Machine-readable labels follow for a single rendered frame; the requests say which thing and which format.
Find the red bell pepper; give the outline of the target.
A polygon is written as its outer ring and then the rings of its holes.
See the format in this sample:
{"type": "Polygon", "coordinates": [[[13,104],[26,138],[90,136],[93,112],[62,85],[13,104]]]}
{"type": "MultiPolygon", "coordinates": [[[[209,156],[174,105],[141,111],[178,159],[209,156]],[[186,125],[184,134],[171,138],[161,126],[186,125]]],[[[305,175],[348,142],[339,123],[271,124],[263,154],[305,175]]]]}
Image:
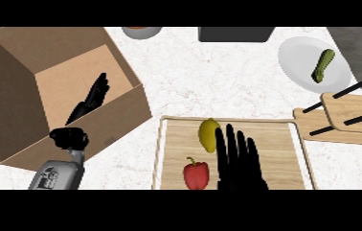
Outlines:
{"type": "Polygon", "coordinates": [[[209,167],[205,162],[196,162],[186,157],[190,163],[183,167],[183,182],[189,190],[203,190],[209,183],[209,167]]]}

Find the wooden tiered shelf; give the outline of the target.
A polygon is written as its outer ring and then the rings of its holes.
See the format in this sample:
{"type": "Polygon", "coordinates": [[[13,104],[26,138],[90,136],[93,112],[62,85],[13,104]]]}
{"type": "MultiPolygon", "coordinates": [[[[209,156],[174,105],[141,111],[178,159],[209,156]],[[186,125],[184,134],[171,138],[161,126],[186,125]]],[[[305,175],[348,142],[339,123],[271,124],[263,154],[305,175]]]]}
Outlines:
{"type": "Polygon", "coordinates": [[[322,93],[319,102],[292,110],[304,140],[362,145],[362,95],[351,91],[362,81],[338,93],[322,93]]]}

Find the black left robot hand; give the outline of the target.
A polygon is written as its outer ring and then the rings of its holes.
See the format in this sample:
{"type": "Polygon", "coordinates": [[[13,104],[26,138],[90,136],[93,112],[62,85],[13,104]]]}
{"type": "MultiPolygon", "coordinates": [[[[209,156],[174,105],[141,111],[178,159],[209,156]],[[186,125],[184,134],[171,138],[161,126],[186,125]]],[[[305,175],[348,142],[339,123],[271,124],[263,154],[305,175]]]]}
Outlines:
{"type": "MultiPolygon", "coordinates": [[[[65,125],[75,122],[79,117],[90,113],[103,104],[109,88],[106,74],[101,73],[90,87],[84,100],[76,104],[72,110],[65,125]]],[[[79,127],[56,128],[48,133],[48,138],[53,140],[54,145],[63,150],[82,150],[87,145],[87,135],[79,127]]]]}

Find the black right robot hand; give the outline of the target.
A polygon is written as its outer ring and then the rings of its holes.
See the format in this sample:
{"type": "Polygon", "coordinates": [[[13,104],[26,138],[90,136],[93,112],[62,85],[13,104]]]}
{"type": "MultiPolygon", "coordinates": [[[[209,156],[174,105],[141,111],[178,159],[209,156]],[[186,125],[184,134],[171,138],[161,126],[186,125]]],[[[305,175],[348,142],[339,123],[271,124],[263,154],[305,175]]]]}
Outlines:
{"type": "Polygon", "coordinates": [[[226,133],[214,130],[218,190],[240,190],[249,192],[267,191],[268,186],[263,179],[260,160],[254,141],[245,138],[243,133],[233,131],[226,125],[226,133]]]}

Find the open brown box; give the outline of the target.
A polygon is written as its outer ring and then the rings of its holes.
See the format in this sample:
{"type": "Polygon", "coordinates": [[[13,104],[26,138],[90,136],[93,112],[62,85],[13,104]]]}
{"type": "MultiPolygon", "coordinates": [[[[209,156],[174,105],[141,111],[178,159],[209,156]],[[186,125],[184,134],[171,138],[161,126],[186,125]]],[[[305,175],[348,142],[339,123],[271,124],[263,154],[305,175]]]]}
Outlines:
{"type": "Polygon", "coordinates": [[[0,28],[0,164],[29,171],[67,153],[57,127],[88,137],[87,157],[150,118],[144,88],[100,27],[0,28]]]}

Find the pale wooden tray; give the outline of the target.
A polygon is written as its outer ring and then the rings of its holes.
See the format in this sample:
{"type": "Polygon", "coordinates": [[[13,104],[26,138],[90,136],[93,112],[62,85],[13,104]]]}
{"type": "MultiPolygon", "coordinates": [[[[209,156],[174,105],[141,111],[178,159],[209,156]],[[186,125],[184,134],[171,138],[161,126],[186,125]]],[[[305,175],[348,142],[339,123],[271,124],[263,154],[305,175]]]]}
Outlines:
{"type": "MultiPolygon", "coordinates": [[[[205,118],[162,116],[158,128],[152,190],[184,190],[181,170],[190,163],[187,157],[209,166],[209,183],[217,184],[215,153],[208,153],[198,139],[198,128],[205,118]]],[[[314,190],[313,174],[304,142],[297,123],[289,119],[230,119],[215,118],[226,131],[226,125],[254,140],[261,175],[270,190],[314,190]]]]}

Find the grey bowl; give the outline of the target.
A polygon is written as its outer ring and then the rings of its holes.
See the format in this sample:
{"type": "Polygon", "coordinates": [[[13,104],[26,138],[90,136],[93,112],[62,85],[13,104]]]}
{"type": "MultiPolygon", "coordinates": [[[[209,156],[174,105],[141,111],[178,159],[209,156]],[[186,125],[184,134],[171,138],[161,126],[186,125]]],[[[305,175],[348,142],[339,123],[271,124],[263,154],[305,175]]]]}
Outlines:
{"type": "Polygon", "coordinates": [[[161,27],[143,27],[143,28],[128,28],[128,27],[122,27],[121,28],[124,31],[124,34],[137,40],[141,39],[149,39],[150,37],[153,37],[159,31],[161,31],[161,27]]]}

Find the white plate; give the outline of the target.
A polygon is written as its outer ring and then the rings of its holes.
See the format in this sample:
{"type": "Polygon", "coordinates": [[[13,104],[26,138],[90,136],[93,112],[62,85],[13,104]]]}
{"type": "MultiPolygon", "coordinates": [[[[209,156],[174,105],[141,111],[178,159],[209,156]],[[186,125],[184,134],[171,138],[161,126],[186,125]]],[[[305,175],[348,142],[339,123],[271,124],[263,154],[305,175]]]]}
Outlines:
{"type": "Polygon", "coordinates": [[[295,36],[279,46],[279,66],[289,79],[313,93],[336,93],[348,87],[350,68],[339,50],[319,39],[295,36]],[[316,83],[311,78],[313,69],[322,52],[330,49],[335,56],[323,71],[323,79],[316,83]]]}

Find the dark grey appliance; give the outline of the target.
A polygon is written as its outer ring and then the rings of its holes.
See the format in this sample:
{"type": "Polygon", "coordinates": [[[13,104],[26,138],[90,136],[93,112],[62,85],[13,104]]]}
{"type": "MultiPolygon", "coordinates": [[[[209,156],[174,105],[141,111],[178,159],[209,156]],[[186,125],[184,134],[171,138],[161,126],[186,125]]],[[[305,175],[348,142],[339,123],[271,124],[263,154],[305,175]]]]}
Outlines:
{"type": "Polygon", "coordinates": [[[273,27],[199,27],[200,42],[265,42],[273,27]]]}

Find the green cucumber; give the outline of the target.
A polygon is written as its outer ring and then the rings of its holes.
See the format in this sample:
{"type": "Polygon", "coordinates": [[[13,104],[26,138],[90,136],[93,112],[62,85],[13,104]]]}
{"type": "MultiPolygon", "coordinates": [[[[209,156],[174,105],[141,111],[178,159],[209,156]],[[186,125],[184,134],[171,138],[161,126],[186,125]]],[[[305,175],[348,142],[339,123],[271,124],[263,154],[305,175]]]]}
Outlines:
{"type": "Polygon", "coordinates": [[[313,72],[311,72],[311,79],[316,83],[320,83],[323,80],[323,72],[325,72],[325,69],[326,69],[333,57],[335,57],[333,50],[325,49],[319,55],[316,66],[314,66],[313,72]]]}

